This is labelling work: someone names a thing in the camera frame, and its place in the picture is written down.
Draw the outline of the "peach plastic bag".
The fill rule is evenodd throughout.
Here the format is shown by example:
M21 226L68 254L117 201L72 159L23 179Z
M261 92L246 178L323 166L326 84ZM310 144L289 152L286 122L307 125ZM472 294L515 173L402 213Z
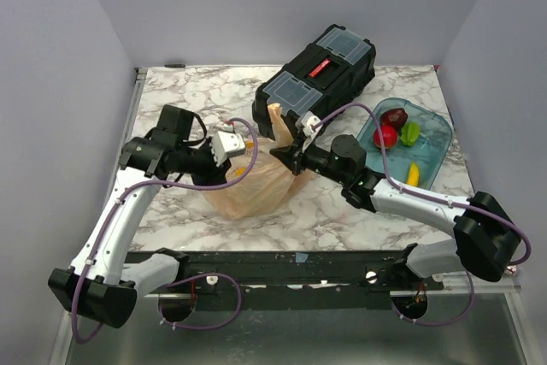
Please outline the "peach plastic bag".
M226 180L235 180L243 174L257 147L256 162L250 173L236 185L203 194L215 211L229 220L271 214L296 196L313 178L310 171L293 174L269 154L273 148L290 144L293 137L281 118L278 103L268 105L268 113L272 120L274 139L259 138L256 143L247 139L245 154L231 160Z

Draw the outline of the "red fake apple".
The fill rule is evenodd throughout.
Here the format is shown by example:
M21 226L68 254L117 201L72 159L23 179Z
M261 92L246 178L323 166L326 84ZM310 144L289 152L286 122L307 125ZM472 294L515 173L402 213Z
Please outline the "red fake apple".
M390 125L382 125L380 131L374 131L373 144L378 148L381 147L381 144L384 144L386 150L393 148L398 141L397 129Z

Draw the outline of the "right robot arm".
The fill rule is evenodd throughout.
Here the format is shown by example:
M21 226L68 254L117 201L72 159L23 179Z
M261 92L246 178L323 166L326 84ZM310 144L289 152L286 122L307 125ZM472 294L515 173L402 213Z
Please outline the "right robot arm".
M500 203L486 192L458 197L418 189L366 166L366 152L343 134L330 150L302 139L274 148L271 155L295 175L309 170L341 185L341 195L356 209L402 216L433 227L448 239L410 245L392 272L395 283L410 290L435 274L467 271L498 282L521 243Z

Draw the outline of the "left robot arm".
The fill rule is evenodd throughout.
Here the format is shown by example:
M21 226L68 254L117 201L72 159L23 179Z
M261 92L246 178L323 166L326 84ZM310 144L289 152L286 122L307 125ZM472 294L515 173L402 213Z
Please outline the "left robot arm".
M190 279L181 253L160 250L132 268L125 268L129 247L151 201L173 183L168 176L189 175L194 185L226 183L230 157L245 153L243 138L230 125L191 140L200 117L172 105L143 137L121 150L115 186L90 237L68 268L55 268L48 286L62 307L113 328L129 319L137 298L160 286L183 291Z

